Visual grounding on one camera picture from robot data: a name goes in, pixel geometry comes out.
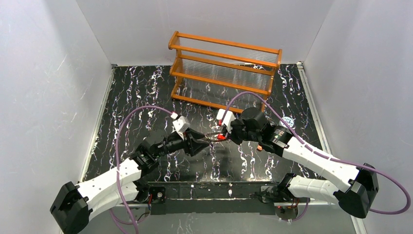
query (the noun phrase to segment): circular sticker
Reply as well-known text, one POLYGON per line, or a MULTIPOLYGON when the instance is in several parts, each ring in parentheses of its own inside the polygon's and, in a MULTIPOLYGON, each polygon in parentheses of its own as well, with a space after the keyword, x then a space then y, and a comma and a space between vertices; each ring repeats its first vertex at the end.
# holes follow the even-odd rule
MULTIPOLYGON (((291 128, 294 126, 294 120, 288 116, 284 116, 282 117, 282 119, 288 124, 288 126, 290 126, 291 128)), ((287 126, 285 126, 281 121, 279 122, 279 125, 281 125, 282 127, 286 128, 287 126)))

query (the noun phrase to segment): red object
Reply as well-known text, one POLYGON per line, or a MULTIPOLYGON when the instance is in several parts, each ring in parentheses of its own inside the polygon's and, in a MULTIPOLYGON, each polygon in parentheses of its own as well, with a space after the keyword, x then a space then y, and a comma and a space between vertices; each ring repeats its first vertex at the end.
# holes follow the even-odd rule
POLYGON ((225 136, 222 134, 218 134, 217 138, 218 140, 225 140, 225 136))

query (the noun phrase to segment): marble surface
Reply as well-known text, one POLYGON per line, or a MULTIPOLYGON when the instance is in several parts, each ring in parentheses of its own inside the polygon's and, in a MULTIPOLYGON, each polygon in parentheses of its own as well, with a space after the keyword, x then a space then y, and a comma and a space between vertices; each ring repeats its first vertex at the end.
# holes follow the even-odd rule
MULTIPOLYGON (((105 111, 95 140, 90 164, 84 180, 92 179, 115 166, 115 136, 123 118, 134 108, 157 105, 186 116, 191 128, 202 133, 218 130, 215 120, 217 109, 172 100, 170 94, 175 78, 169 76, 170 66, 116 67, 105 111)), ((225 90, 215 90, 220 99, 229 102, 225 90)), ((295 131, 307 142, 321 148, 317 130, 304 93, 296 65, 282 64, 274 77, 272 95, 268 102, 281 116, 291 117, 295 131)), ((266 116, 276 120, 268 109, 266 116)), ((149 131, 157 128, 172 132, 171 118, 158 110, 145 110, 135 114, 121 133, 122 159, 128 157, 149 131)), ((218 143, 194 157, 175 152, 160 159, 160 165, 146 181, 272 181, 285 173, 318 178, 303 166, 274 154, 259 152, 257 143, 218 143)))

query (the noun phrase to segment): wooden frame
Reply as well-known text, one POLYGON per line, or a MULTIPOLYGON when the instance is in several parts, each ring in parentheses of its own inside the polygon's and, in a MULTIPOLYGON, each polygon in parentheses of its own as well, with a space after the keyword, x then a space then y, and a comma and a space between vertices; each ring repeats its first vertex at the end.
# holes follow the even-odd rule
MULTIPOLYGON (((179 99, 183 101, 188 101, 200 105, 205 105, 205 106, 210 106, 214 108, 220 108, 220 109, 225 109, 226 106, 218 103, 212 103, 212 102, 207 102, 203 100, 198 100, 195 98, 190 98, 190 97, 185 97, 179 94, 176 94, 176 91, 178 90, 178 87, 181 85, 183 79, 192 79, 192 80, 197 80, 197 81, 202 81, 202 82, 208 82, 212 84, 217 84, 225 87, 230 87, 230 88, 235 88, 235 89, 240 89, 240 90, 245 90, 245 91, 251 91, 257 94, 261 94, 263 96, 263 99, 266 100, 268 96, 271 94, 271 89, 272 89, 272 84, 274 81, 274 75, 278 71, 280 64, 281 64, 281 56, 282 56, 282 50, 275 50, 275 49, 270 49, 270 48, 265 48, 265 47, 260 47, 260 46, 255 46, 255 45, 248 45, 248 44, 243 44, 243 43, 238 43, 238 42, 232 42, 232 41, 226 41, 226 40, 220 40, 220 39, 213 39, 213 38, 208 38, 208 37, 202 37, 202 36, 197 36, 197 35, 190 35, 190 34, 184 34, 184 33, 179 33, 178 31, 175 31, 169 40, 168 48, 175 49, 176 50, 176 58, 175 61, 170 69, 169 74, 171 76, 176 77, 176 83, 174 85, 174 88, 171 93, 171 97, 174 99, 179 99), (218 52, 212 52, 212 51, 207 51, 207 50, 202 50, 202 49, 197 49, 197 48, 191 48, 191 47, 186 47, 182 45, 176 44, 179 38, 187 38, 187 39, 193 39, 193 40, 199 40, 199 41, 205 41, 209 43, 215 43, 215 44, 221 44, 221 45, 227 45, 227 46, 233 46, 233 47, 239 47, 239 48, 244 48, 244 49, 249 49, 249 50, 255 50, 255 51, 260 51, 260 52, 266 52, 270 54, 274 54, 274 56, 277 56, 277 61, 276 62, 268 62, 268 61, 261 61, 261 60, 256 60, 256 59, 250 59, 250 58, 243 58, 240 56, 234 56, 230 54, 223 54, 223 53, 218 53, 218 52), (270 71, 267 70, 260 70, 260 69, 255 69, 251 67, 246 67, 246 66, 239 66, 227 62, 221 62, 221 61, 215 61, 211 59, 206 59, 206 58, 199 58, 195 56, 189 56, 189 55, 184 55, 182 54, 182 51, 186 52, 192 52, 192 53, 197 53, 197 54, 202 54, 202 55, 208 55, 212 57, 218 57, 218 58, 224 58, 224 59, 230 59, 234 61, 241 61, 245 63, 252 63, 252 64, 257 64, 257 65, 262 65, 265 67, 271 68, 270 71), (216 66, 221 66, 225 68, 230 68, 230 69, 237 69, 237 70, 242 70, 245 72, 251 72, 251 73, 258 73, 258 74, 263 74, 267 75, 269 77, 268 80, 268 87, 266 90, 262 89, 257 89, 254 87, 249 87, 249 86, 244 86, 244 85, 238 85, 234 84, 231 82, 225 82, 221 80, 216 80, 212 78, 206 78, 206 77, 199 77, 199 76, 194 76, 190 74, 185 74, 183 71, 183 60, 182 59, 187 59, 187 60, 192 60, 196 62, 201 62, 201 63, 207 63, 207 64, 212 64, 216 66)), ((265 105, 262 104, 261 111, 264 111, 265 105)), ((230 107, 230 110, 236 113, 241 113, 243 110, 230 107)))

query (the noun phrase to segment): orange object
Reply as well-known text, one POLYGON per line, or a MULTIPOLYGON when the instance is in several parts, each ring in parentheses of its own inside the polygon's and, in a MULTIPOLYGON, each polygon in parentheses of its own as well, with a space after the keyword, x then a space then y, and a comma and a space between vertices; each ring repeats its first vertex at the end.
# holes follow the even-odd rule
POLYGON ((218 134, 217 138, 218 140, 225 140, 225 136, 222 134, 218 134))
MULTIPOLYGON (((225 109, 225 103, 186 97, 185 93, 180 93, 183 89, 181 84, 186 87, 185 80, 190 79, 192 82, 224 86, 227 91, 250 91, 266 100, 271 94, 274 74, 280 67, 282 56, 282 50, 178 31, 173 33, 168 48, 176 50, 176 58, 169 72, 171 76, 176 77, 171 97, 218 109, 225 109), (240 62, 261 65, 267 70, 262 67, 237 65, 240 62)), ((262 103, 261 111, 264 111, 264 108, 265 105, 262 103)), ((235 113, 243 111, 234 107, 230 107, 229 110, 235 113)))

